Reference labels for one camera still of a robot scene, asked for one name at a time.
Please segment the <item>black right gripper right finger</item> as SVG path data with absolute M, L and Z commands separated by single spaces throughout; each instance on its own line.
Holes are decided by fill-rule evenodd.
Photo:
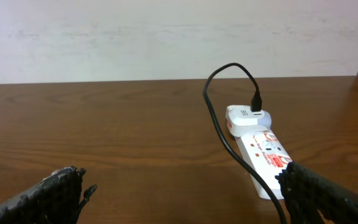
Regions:
M 358 195 L 290 162 L 275 176 L 292 223 L 358 224 Z

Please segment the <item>white USB charger adapter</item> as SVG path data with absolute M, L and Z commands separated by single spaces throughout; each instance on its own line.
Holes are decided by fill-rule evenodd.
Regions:
M 271 128 L 272 118 L 267 111 L 251 111 L 250 106 L 230 105 L 226 108 L 226 121 L 229 132 L 234 137 L 266 131 Z

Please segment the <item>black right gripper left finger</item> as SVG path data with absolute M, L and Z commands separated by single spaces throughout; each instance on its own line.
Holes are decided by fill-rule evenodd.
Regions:
M 98 186 L 82 189 L 86 170 L 53 171 L 42 181 L 0 204 L 0 224 L 76 224 Z

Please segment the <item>white power strip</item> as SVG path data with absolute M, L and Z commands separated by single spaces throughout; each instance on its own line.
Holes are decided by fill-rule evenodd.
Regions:
M 282 200 L 281 186 L 275 178 L 292 161 L 272 130 L 262 126 L 236 137 L 243 160 L 266 182 L 277 199 Z

